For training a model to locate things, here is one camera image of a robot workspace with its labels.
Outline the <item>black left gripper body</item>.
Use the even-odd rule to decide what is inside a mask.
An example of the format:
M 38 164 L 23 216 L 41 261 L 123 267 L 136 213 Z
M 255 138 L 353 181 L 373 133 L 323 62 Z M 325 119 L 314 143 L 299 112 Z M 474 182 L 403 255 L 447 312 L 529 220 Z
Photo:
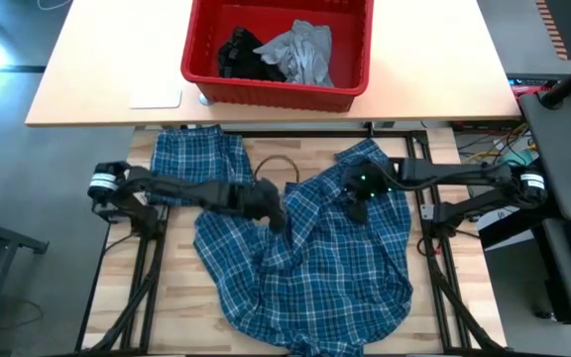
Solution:
M 213 211 L 220 214 L 262 219 L 269 215 L 264 194 L 254 186 L 230 184 L 220 196 Z

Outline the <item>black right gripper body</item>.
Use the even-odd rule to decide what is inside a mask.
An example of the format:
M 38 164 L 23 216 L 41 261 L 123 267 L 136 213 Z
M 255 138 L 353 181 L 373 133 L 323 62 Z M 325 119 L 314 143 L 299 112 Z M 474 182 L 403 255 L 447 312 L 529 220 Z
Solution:
M 350 164 L 342 174 L 342 191 L 354 202 L 366 201 L 393 192 L 394 177 L 395 168 L 389 161 Z

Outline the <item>blue plaid pajama pants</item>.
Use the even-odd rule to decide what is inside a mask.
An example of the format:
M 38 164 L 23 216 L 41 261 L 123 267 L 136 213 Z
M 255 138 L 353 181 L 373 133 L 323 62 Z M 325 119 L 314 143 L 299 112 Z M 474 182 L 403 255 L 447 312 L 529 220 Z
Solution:
M 243 138 L 219 126 L 161 132 L 150 170 L 189 182 L 255 182 Z

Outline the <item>blue plaid button shirt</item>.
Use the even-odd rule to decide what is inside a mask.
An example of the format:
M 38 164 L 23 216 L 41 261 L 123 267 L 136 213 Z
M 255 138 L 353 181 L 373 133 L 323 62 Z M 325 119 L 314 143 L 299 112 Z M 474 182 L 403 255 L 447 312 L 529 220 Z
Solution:
M 288 185 L 280 233 L 241 217 L 198 216 L 194 247 L 235 329 L 293 355 L 361 357 L 365 344 L 402 323 L 412 295 L 405 195 L 367 194 L 359 223 L 342 183 L 346 170 L 387 158 L 366 139 L 336 154 L 331 168 Z

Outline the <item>red plastic laundry bin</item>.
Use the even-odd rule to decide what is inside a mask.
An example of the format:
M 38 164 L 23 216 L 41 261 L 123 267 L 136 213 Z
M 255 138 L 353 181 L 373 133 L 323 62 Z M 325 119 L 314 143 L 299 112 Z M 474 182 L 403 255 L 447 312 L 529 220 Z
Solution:
M 373 15 L 374 0 L 193 0 L 181 73 L 215 102 L 347 112 L 369 82 Z M 219 75 L 217 55 L 234 30 L 265 43 L 296 20 L 329 27 L 331 87 Z

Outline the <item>white rectangular pad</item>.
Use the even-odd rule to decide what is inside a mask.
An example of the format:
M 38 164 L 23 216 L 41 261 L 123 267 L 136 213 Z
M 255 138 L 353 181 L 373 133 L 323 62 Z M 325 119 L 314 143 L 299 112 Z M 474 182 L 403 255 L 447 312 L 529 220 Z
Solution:
M 181 98 L 182 92 L 179 89 L 138 89 L 132 92 L 129 107 L 131 109 L 177 108 Z

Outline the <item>black garment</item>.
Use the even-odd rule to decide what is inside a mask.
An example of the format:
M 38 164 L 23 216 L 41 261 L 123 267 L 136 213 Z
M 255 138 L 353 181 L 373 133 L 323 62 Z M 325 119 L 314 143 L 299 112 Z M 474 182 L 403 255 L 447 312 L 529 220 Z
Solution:
M 224 78 L 242 78 L 285 82 L 275 64 L 268 64 L 254 52 L 263 43 L 245 28 L 237 27 L 217 54 L 218 72 Z

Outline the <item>light wood side table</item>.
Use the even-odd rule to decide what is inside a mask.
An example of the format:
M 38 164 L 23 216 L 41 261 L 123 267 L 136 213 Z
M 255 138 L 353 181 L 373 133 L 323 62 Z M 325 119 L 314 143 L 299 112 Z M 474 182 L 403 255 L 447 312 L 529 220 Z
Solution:
M 202 105 L 181 75 L 190 0 L 73 0 L 26 118 L 30 126 L 336 122 L 332 112 Z M 179 89 L 131 109 L 138 89 Z M 508 120 L 519 110 L 476 0 L 376 0 L 370 79 L 346 121 Z

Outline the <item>grey garment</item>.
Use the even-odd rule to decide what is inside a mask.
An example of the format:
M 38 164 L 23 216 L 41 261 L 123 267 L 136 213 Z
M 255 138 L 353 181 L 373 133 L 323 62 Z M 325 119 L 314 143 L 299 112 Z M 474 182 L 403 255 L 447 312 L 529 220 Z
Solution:
M 332 33 L 329 26 L 295 20 L 288 32 L 253 50 L 266 64 L 276 65 L 285 81 L 333 87 L 329 74 Z

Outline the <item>red electronic device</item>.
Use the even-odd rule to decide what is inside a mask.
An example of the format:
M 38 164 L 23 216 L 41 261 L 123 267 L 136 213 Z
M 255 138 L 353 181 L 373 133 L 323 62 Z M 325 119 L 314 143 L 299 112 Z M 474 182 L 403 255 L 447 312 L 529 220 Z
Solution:
M 552 75 L 509 75 L 509 86 L 515 97 L 548 91 L 559 78 Z

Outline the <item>black operator desk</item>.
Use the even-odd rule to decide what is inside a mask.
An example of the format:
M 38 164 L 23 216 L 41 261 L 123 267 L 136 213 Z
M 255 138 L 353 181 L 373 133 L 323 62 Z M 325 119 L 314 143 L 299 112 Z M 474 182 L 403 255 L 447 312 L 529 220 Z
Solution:
M 558 213 L 533 229 L 550 275 L 548 287 L 556 318 L 571 323 L 571 97 L 553 109 L 538 94 L 519 99 L 543 167 L 550 201 Z

